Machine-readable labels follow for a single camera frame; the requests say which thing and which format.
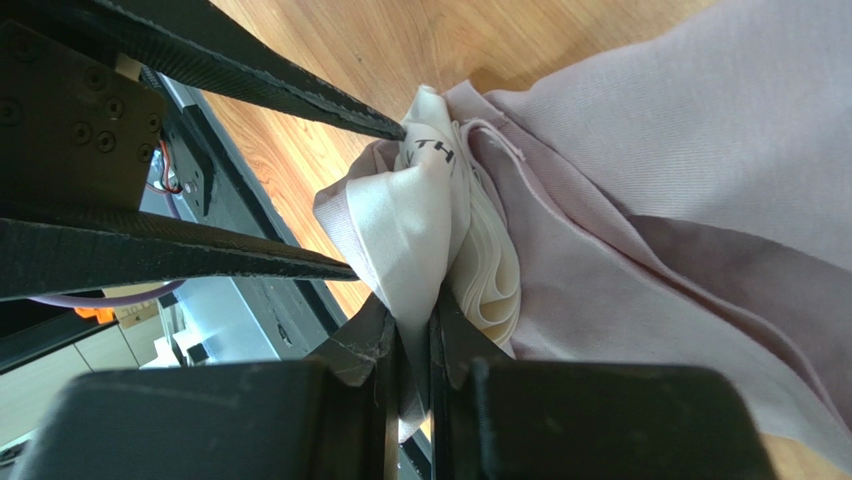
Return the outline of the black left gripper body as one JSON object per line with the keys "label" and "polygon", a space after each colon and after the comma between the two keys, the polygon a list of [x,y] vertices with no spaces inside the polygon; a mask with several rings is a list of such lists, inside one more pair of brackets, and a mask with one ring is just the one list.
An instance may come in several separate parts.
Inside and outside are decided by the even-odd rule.
{"label": "black left gripper body", "polygon": [[142,26],[107,1],[1,5],[1,216],[138,217],[166,114],[139,80]]}

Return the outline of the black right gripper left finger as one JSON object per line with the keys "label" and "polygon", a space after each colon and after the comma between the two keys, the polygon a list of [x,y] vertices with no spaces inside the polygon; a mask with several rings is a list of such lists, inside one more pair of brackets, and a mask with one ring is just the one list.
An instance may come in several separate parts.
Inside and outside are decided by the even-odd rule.
{"label": "black right gripper left finger", "polygon": [[394,479],[397,335],[360,311],[301,360],[117,370],[58,395],[15,479]]}

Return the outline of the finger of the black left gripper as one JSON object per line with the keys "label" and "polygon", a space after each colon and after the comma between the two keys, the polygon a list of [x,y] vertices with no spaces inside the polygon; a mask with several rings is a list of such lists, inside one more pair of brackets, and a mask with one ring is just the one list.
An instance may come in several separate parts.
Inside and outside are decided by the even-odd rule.
{"label": "finger of the black left gripper", "polygon": [[4,300],[216,276],[357,277],[347,264],[313,251],[163,216],[1,221]]}
{"label": "finger of the black left gripper", "polygon": [[185,85],[376,138],[404,128],[267,47],[209,1],[69,1],[75,23]]}

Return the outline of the pink underwear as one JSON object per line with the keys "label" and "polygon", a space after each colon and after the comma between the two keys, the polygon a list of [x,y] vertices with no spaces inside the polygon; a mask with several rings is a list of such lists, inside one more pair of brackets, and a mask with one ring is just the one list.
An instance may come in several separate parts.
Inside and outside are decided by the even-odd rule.
{"label": "pink underwear", "polygon": [[418,90],[317,221],[417,369],[447,283],[518,359],[700,365],[851,468],[851,5],[728,1],[521,92]]}

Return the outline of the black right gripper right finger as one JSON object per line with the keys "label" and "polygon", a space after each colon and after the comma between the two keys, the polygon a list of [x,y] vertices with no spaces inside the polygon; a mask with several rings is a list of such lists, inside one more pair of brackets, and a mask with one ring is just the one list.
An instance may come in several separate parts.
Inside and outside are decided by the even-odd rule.
{"label": "black right gripper right finger", "polygon": [[443,287],[429,321],[436,479],[772,479],[744,401],[686,365],[515,360]]}

